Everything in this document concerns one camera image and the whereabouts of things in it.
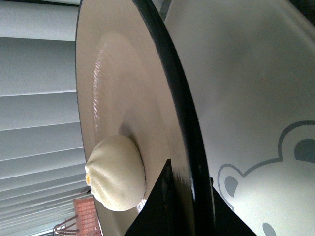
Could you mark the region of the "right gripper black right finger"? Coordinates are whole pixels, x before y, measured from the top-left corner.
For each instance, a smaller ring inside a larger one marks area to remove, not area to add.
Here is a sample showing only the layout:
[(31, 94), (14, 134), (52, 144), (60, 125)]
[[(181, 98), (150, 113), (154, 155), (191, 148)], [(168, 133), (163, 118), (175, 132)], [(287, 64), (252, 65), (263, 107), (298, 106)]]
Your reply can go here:
[(255, 236), (256, 234), (235, 214), (213, 187), (210, 177), (210, 207), (212, 230), (210, 236)]

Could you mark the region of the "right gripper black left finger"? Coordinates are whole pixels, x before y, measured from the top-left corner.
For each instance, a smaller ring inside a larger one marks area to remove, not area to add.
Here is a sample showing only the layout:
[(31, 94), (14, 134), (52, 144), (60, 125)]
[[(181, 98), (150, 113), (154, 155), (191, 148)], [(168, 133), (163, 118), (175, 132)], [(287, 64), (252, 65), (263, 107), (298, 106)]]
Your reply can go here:
[(167, 159), (143, 209), (125, 235), (174, 236), (174, 200), (175, 187), (171, 160)]

